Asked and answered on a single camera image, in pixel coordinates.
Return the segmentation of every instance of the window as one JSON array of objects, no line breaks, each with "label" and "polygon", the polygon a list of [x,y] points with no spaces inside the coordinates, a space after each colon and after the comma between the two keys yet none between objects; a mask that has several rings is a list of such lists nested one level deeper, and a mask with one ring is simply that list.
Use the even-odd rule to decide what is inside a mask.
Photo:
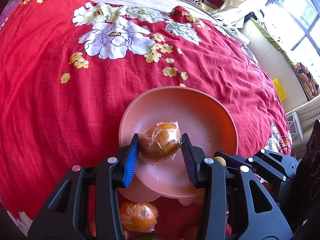
[{"label": "window", "polygon": [[312,1],[268,0],[266,7],[281,47],[320,83],[320,16]]}]

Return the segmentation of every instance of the plate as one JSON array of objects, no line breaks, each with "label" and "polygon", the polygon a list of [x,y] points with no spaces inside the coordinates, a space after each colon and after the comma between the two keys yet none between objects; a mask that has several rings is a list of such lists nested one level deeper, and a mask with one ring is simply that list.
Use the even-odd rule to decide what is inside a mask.
[{"label": "plate", "polygon": [[[151,89],[135,98],[122,117],[119,145],[129,145],[133,134],[141,129],[175,121],[181,134],[188,133],[192,145],[201,147],[207,157],[213,157],[216,151],[237,153],[236,127],[224,106],[203,92],[178,86]],[[164,196],[185,205],[200,202],[203,193],[189,183],[180,149],[173,160],[169,158],[159,165],[138,159],[132,183],[119,191],[134,202],[150,202]]]}]

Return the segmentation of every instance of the blanket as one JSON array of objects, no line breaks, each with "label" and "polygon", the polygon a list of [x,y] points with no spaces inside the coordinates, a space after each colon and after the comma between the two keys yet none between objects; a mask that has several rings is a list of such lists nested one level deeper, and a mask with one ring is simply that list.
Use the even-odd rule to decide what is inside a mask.
[{"label": "blanket", "polygon": [[[290,154],[275,87],[233,32],[181,6],[21,0],[0,29],[0,198],[22,232],[73,164],[95,166],[116,152],[125,109],[155,87],[220,101],[245,158],[261,148]],[[198,222],[196,204],[154,204],[164,240]]]}]

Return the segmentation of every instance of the flower center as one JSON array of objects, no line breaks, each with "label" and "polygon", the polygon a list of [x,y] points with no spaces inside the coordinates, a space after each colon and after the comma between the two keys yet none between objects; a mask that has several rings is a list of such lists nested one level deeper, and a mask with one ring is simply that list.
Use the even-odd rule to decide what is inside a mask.
[{"label": "flower center", "polygon": [[98,15],[101,15],[101,14],[102,14],[102,10],[101,9],[99,9],[98,11],[93,13],[94,16],[98,16]]},{"label": "flower center", "polygon": [[109,37],[116,37],[116,36],[120,36],[120,33],[119,32],[111,32],[109,34]]}]

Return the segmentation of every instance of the green fruit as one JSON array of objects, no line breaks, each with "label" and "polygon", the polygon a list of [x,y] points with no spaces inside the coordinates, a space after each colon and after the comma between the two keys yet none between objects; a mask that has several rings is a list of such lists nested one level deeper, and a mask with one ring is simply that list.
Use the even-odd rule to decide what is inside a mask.
[{"label": "green fruit", "polygon": [[140,236],[135,240],[162,240],[162,238],[160,238],[157,235],[145,235],[145,236]]}]

